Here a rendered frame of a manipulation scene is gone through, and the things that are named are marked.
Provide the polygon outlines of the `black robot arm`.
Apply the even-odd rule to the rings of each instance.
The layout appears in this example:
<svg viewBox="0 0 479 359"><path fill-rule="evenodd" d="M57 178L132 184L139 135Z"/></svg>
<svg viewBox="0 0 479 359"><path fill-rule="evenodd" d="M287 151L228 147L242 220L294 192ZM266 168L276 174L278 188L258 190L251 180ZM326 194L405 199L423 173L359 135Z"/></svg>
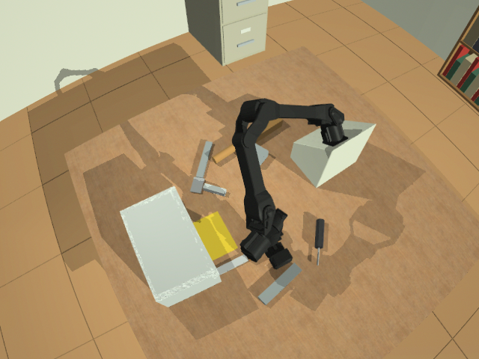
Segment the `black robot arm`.
<svg viewBox="0 0 479 359"><path fill-rule="evenodd" d="M246 228L250 234L243 239L242 253L257 262L268 252L269 240L281 235L288 216L276 209L272 196L266 190L260 169L255 143L266 129L269 120L278 118L307 119L308 124L320 126L323 144L334 147L348 139L344 136L344 114L333 104L287 105L263 98L245 101L236 120L232 144L235 146L242 179L245 186L244 207ZM248 124L252 123L247 129ZM254 222L262 221L262 224Z"/></svg>

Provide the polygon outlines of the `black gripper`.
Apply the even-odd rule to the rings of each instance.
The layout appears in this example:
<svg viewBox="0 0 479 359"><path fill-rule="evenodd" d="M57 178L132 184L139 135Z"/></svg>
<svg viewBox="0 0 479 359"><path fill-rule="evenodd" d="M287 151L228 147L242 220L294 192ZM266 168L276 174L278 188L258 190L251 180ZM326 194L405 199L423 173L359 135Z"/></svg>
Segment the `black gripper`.
<svg viewBox="0 0 479 359"><path fill-rule="evenodd" d="M283 236L282 231L277 239L269 240L271 245L267 249L268 252L265 253L274 269L279 269L292 261L292 254L282 246L281 242L278 242L282 240L281 236Z"/></svg>

